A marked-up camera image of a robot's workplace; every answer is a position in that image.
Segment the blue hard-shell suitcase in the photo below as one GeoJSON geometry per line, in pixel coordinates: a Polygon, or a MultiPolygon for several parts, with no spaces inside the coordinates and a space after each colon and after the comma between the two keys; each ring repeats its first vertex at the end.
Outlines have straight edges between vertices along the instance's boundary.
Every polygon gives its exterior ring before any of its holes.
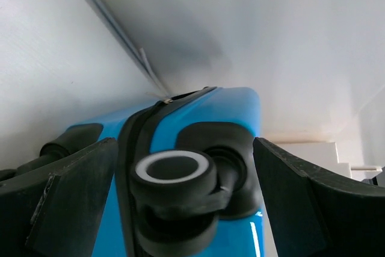
{"type": "Polygon", "coordinates": [[[253,159],[260,103],[206,87],[68,127],[1,182],[105,138],[118,157],[91,256],[265,256],[253,159]]]}

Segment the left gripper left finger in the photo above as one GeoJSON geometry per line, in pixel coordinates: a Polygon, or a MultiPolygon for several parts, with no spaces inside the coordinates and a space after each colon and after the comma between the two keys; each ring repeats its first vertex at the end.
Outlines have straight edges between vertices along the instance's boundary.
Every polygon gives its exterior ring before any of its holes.
{"type": "Polygon", "coordinates": [[[1,256],[91,256],[118,157],[105,138],[1,182],[1,256]]]}

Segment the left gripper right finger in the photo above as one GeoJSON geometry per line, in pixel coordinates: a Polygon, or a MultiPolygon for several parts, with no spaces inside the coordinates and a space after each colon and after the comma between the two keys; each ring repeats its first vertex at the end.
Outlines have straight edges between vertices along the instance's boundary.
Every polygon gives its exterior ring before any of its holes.
{"type": "Polygon", "coordinates": [[[384,256],[384,188],[338,175],[264,138],[253,157],[279,256],[384,256]]]}

